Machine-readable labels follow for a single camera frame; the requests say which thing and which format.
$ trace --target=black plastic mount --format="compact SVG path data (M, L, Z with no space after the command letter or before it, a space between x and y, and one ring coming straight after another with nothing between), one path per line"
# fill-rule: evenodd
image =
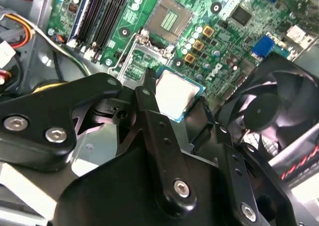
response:
M54 226L319 225L251 145L233 146L204 98L185 117L194 154L182 153L155 98L154 72L144 85L122 87L96 74L0 105L0 117L22 116L21 131L0 129L2 161L50 171L63 167L77 137L104 122L120 130L115 159L74 181L62 194ZM63 143L45 132L65 129Z

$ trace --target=mounting hole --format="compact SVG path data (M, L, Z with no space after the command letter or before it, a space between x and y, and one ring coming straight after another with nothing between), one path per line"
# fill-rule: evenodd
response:
M128 116L128 113L126 111L119 111L119 113L117 113L117 118L118 119L125 119Z
M117 83L113 79L109 79L108 83L115 86Z
M144 94L146 94L146 95L150 95L150 92L148 91L148 90L146 90L146 89L143 89L143 91L142 91Z
M237 175L243 176L243 173L241 173L241 171L239 169L235 169L235 171L236 171Z
M251 151L251 152L255 152L255 148L252 145L247 145L247 148Z
M236 155L232 155L233 159L238 161L238 157Z
M171 141L168 138L164 138L164 142L166 145L171 145Z
M120 35L122 37L128 37L131 34L130 30L126 27L120 28Z
M215 2L211 5L210 7L210 11L213 13L213 14L219 14L219 12L221 11L222 9L222 4L220 2Z

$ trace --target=green circuit board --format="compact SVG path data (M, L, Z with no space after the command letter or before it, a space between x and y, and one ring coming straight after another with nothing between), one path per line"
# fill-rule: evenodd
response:
M129 44L132 34L141 28L150 28L152 18L159 14L157 10L161 4L160 0L142 0L138 9L134 6L135 1L127 0L108 45L102 51L99 59L102 64L107 62L108 65L114 66ZM282 23L293 26L301 20L298 16L292 17L292 11L280 0L174 1L182 6L185 14L190 13L187 25L174 41L168 41L152 31L151 37L166 46L172 44L175 47L174 57L167 66L205 86L205 95L208 101L214 104L229 98L247 75L258 66L261 59L253 56L251 50L264 35L270 34L282 39L282 33L279 31ZM48 22L48 30L54 30L66 39L71 34L76 18L76 12L69 9L71 3L72 0L55 0ZM213 13L213 3L220 3L219 13ZM169 12L160 27L168 31L177 17L174 11ZM198 27L201 27L203 32L198 32ZM123 36L123 29L130 34ZM195 39L193 36L196 33L199 36ZM289 56L292 51L296 53L297 50L287 43L285 48L277 47L273 51ZM182 64L176 64L177 60L182 61ZM126 77L139 81L146 67L158 69L161 65L150 55L137 50L133 53Z

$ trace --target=fan blade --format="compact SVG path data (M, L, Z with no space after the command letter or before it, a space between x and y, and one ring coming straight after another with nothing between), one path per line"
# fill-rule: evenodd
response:
M313 126L313 119L302 122L301 124L287 127L280 127L277 129L276 138L282 149L297 140L308 129Z
M298 91L303 83L303 78L288 73L273 73L277 80L277 93L281 99L291 103L297 96Z
M309 118L317 118L319 114L319 89L307 78L304 78L298 95L290 103L288 116L299 124Z

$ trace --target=silver screw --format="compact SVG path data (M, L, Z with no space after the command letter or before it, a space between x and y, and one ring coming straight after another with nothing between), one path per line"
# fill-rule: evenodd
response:
M291 12L291 13L289 14L289 18L290 18L290 19L295 19L295 18L296 18L296 16L295 16L295 14L294 14L294 13L292 13L292 12Z
M149 92L148 90L146 90L146 89L144 89L142 92L143 92L144 94L146 94L146 95L150 95L150 92Z
M46 131L45 138L52 143L63 143L67 138L67 134L63 128L51 128Z
M106 66L111 66L112 63L113 63L112 60L109 58L105 61Z
M226 128L225 128L225 127L223 127L223 126L220 126L220 130L221 130L223 133L227 133Z
M179 196L183 198L187 198L189 196L189 187L185 182L181 180L176 180L174 182L174 189L176 193L178 193Z
M246 218L248 218L251 222L256 222L257 216L248 204L242 203L240 208L243 214L246 216Z
M117 83L113 79L109 79L108 83L115 86Z
M10 116L4 120L4 126L8 130L21 131L28 127L29 123L21 116Z
M55 33L55 30L54 30L53 28L50 28L50 29L48 30L48 35L49 35L49 36L53 36L54 33Z

